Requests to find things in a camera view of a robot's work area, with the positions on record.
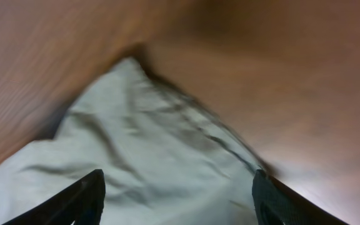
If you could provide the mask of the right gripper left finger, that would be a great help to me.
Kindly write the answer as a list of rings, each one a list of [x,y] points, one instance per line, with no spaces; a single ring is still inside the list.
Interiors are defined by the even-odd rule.
[[[47,201],[3,225],[99,225],[104,209],[104,173],[95,169]]]

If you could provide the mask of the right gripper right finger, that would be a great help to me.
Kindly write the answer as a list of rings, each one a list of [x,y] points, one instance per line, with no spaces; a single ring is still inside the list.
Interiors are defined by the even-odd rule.
[[[252,196],[259,225],[346,225],[262,169],[254,175]]]

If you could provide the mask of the grey-green shorts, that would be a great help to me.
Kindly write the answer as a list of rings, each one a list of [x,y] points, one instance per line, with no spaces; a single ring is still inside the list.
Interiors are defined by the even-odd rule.
[[[89,86],[53,139],[0,165],[0,224],[95,169],[103,224],[256,224],[259,167],[217,117],[127,58]]]

